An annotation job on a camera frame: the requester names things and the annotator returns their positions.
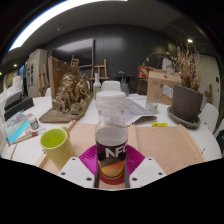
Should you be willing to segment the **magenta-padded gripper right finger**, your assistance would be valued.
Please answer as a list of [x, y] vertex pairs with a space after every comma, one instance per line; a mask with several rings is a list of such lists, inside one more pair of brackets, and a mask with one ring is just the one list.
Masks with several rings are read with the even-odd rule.
[[140, 188], [166, 176], [153, 157], [145, 157], [130, 145], [126, 146], [124, 181], [126, 188]]

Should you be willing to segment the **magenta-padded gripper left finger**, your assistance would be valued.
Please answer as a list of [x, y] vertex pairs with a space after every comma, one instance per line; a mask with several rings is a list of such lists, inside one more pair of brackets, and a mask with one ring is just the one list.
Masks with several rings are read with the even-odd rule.
[[58, 176], [84, 188], [98, 188], [100, 176], [96, 146], [91, 146], [79, 157], [71, 157]]

